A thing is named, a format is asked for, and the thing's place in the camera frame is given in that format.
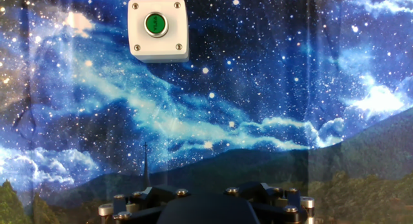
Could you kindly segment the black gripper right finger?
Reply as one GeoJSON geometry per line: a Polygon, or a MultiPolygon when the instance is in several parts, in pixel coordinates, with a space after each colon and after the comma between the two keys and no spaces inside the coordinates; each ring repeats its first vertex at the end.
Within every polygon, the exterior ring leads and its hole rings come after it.
{"type": "Polygon", "coordinates": [[[224,195],[241,198],[252,208],[258,223],[314,224],[315,199],[302,196],[298,188],[271,187],[257,181],[228,187],[224,195]]]}

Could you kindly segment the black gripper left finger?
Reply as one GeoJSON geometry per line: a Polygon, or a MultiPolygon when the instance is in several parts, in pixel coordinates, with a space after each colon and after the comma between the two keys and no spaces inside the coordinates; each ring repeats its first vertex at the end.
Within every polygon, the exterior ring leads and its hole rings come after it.
{"type": "Polygon", "coordinates": [[[155,224],[170,201],[189,195],[185,188],[168,185],[147,187],[129,194],[118,193],[111,203],[98,207],[100,224],[155,224]]]}

